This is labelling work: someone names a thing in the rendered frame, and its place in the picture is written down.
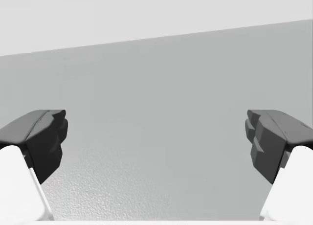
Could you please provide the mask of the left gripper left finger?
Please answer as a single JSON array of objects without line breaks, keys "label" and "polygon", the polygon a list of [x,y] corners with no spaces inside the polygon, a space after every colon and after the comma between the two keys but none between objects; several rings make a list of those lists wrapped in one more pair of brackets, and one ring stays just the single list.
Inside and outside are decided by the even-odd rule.
[{"label": "left gripper left finger", "polygon": [[60,166],[65,110],[31,111],[0,128],[0,222],[53,221],[42,190]]}]

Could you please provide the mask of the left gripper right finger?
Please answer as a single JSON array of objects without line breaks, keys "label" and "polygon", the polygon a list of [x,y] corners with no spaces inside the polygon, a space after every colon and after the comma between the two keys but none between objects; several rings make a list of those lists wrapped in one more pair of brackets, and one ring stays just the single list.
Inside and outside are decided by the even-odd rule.
[{"label": "left gripper right finger", "polygon": [[263,221],[313,221],[313,128],[277,110],[248,110],[254,168],[272,187]]}]

